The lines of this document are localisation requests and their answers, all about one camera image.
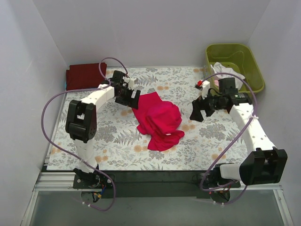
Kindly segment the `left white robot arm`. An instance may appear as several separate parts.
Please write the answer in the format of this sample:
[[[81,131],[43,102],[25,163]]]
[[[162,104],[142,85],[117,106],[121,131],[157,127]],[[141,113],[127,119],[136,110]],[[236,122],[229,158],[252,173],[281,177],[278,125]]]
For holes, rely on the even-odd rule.
[[[121,71],[114,71],[113,76],[105,80],[98,88],[81,100],[69,103],[65,130],[76,146],[80,158],[79,170],[87,173],[84,183],[89,188],[96,188],[100,177],[94,173],[97,167],[94,153],[94,136],[97,132],[97,111],[109,100],[138,109],[140,90],[134,90],[136,78],[130,78]]]

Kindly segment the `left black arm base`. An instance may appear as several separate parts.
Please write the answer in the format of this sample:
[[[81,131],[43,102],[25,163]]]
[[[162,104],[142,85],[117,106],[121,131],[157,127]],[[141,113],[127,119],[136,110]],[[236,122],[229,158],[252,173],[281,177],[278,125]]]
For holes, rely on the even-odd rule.
[[[86,173],[78,168],[74,168],[73,172],[75,173],[72,186],[74,189],[112,188],[112,181],[115,180],[114,174],[108,174],[111,178],[110,180],[105,175],[96,171]]]

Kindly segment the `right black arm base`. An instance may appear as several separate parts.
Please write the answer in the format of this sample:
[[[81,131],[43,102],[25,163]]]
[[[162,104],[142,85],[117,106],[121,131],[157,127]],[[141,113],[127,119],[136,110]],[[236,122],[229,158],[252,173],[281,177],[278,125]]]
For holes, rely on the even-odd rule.
[[[203,178],[203,173],[197,173],[192,176],[192,182],[200,186],[201,180]],[[231,179],[223,179],[218,176],[208,175],[203,182],[203,188],[209,189],[217,186],[222,186],[226,183],[232,182]]]

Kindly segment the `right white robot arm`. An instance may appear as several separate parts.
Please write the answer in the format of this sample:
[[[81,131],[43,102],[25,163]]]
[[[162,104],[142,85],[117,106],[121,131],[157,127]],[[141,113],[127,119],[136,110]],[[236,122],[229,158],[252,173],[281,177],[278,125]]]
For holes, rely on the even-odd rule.
[[[211,94],[208,81],[197,82],[196,88],[201,90],[201,95],[192,102],[190,119],[202,122],[202,111],[210,117],[215,111],[226,110],[240,129],[238,136],[244,140],[248,155],[241,163],[215,164],[202,176],[203,187],[223,187],[234,181],[247,186],[278,183],[286,165],[286,151],[276,148],[269,140],[256,116],[255,99],[238,91],[234,77],[218,82],[217,95]]]

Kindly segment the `bright red t-shirt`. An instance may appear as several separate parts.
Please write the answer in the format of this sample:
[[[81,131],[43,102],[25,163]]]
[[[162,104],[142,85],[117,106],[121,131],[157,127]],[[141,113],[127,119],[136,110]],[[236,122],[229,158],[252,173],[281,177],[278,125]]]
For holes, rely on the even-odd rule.
[[[138,131],[150,135],[148,149],[165,151],[177,145],[185,133],[179,130],[182,116],[178,106],[163,101],[157,92],[139,97],[138,109],[133,109],[139,123]]]

